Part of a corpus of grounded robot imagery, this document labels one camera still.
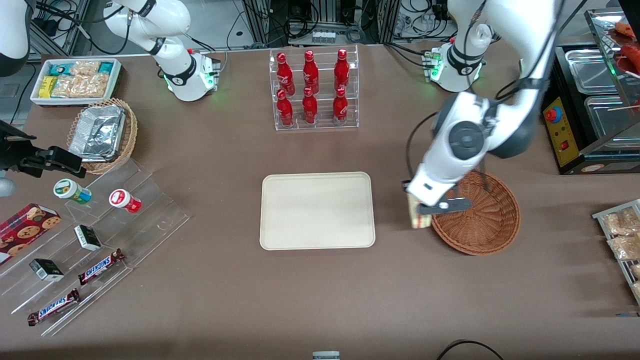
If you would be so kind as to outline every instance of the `yellow control panel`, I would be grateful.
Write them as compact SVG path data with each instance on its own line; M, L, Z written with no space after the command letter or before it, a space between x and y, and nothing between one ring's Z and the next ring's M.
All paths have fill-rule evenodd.
M560 166L565 166L579 155L569 122L558 97L542 112Z

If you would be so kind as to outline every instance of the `wooden skewer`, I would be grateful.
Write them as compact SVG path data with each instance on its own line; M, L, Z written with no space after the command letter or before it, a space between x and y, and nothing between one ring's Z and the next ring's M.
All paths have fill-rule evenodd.
M640 105L625 106L625 107L623 107L623 108L607 109L607 111L624 110L624 109L633 109L633 108L640 108Z

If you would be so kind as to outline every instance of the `snickers bar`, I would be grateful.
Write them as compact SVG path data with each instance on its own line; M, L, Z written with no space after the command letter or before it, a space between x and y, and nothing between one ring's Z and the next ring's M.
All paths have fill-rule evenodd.
M50 304L49 306L45 307L44 309L36 313L29 314L29 317L27 318L27 323L29 324L29 326L35 326L36 324L44 320L47 316L62 310L63 307L66 307L69 304L73 304L74 302L80 302L80 301L82 301L82 299L80 299L80 294L78 293L78 289L73 289L67 296L60 298L58 301L54 302L53 304Z
M78 279L80 279L80 285L82 286L100 276L100 274L107 271L108 268L112 267L113 265L115 265L115 263L122 259L124 259L122 251L120 251L120 249L115 250L108 257L104 258L104 260L87 270L84 274L78 275Z

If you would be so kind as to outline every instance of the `red cookie package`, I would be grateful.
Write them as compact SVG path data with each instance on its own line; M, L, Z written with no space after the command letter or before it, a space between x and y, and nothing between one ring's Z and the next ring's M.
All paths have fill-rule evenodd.
M57 212L29 204L0 224L0 265L60 223Z

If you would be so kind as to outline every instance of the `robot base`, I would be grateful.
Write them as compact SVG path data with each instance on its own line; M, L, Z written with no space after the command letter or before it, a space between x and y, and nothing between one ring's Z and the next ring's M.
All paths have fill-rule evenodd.
M447 51L451 46L451 44L444 44L440 47L434 47L430 53L422 55L422 64L433 66L432 69L424 69L424 77L428 83L431 81L437 83L444 90L450 92L465 91L469 88L469 84L480 76L482 63L466 76L458 74L458 71L447 60Z
M196 101L210 91L216 91L220 80L220 62L213 62L211 58L202 54L191 56L196 60L196 71L186 84L173 85L166 76L164 77L169 90L182 101Z

